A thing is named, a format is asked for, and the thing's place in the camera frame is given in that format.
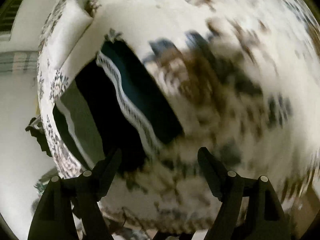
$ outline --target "fabric fold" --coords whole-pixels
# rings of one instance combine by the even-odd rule
[[[56,28],[48,39],[49,65],[53,69],[60,69],[70,52],[92,23],[93,18],[85,10],[89,0],[67,0],[63,14]]]

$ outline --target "wall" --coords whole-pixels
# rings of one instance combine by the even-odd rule
[[[10,41],[0,41],[0,52],[38,50],[42,26],[56,0],[23,0],[17,13]]]
[[[0,213],[19,240],[27,240],[33,187],[53,168],[25,127],[36,113],[35,72],[0,74]]]

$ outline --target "window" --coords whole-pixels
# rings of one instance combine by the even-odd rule
[[[22,0],[11,0],[0,14],[0,40],[10,40],[14,19]]]

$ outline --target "white fabric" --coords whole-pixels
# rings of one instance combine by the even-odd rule
[[[93,18],[85,11],[89,0],[67,0],[62,16],[48,39],[49,62],[60,69]]]
[[[220,203],[212,197],[204,178],[189,175],[180,178],[181,171],[177,167],[170,171],[160,160],[180,158],[184,164],[196,163],[199,147],[206,146],[214,152],[231,138],[243,153],[241,164],[235,170],[243,177],[268,176],[279,196],[285,180],[289,184],[284,195],[289,199],[291,189],[294,196],[300,195],[310,180],[318,177],[320,62],[316,42],[319,40],[312,39],[310,30],[314,28],[319,33],[320,27],[303,0],[91,1],[98,8],[94,21],[63,67],[58,72],[47,67],[48,54],[54,52],[55,47],[45,44],[52,35],[50,30],[59,17],[59,9],[63,8],[61,0],[44,28],[44,47],[39,57],[39,94],[43,95],[39,96],[41,115],[55,162],[66,178],[79,175],[80,164],[61,141],[52,108],[81,68],[94,58],[104,35],[114,35],[109,31],[111,28],[123,33],[122,38],[141,61],[153,53],[149,42],[159,39],[170,40],[181,54],[193,56],[185,33],[196,31],[218,57],[233,60],[241,52],[243,64],[238,67],[263,91],[263,97],[239,95],[234,91],[232,79],[227,85],[217,82],[217,91],[221,92],[227,105],[225,112],[217,113],[215,105],[199,107],[181,95],[178,89],[181,81],[190,80],[191,85],[195,82],[196,88],[205,87],[206,83],[197,84],[192,76],[195,71],[186,70],[179,58],[173,57],[167,65],[148,62],[146,68],[167,97],[185,134],[160,153],[158,162],[146,163],[142,170],[126,174],[125,178],[115,177],[108,195],[101,201],[105,216],[126,222],[128,226],[175,233],[209,228]],[[209,27],[220,36],[208,40]],[[289,112],[292,114],[287,113],[286,117],[279,94],[283,101],[289,99],[291,102]],[[268,127],[270,97],[276,99],[277,106],[277,125],[273,128]],[[252,116],[248,109],[253,109]],[[281,125],[278,122],[280,115],[283,116]],[[203,125],[205,122],[201,123],[201,119],[208,121],[208,125]],[[263,122],[263,126],[258,127],[261,134],[257,132],[255,122]],[[241,135],[242,126],[245,126],[245,132]],[[140,188],[129,189],[128,178],[134,178]]]

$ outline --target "bedsheet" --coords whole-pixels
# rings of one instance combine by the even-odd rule
[[[209,228],[220,203],[197,166],[202,146],[243,177],[269,177],[285,210],[318,179],[320,28],[303,0],[88,0],[91,25],[53,68],[48,40],[66,2],[57,1],[43,28],[37,77],[61,174],[83,168],[52,110],[105,40],[125,41],[183,128],[159,155],[148,153],[152,163],[115,177],[99,204],[106,217],[171,233]]]

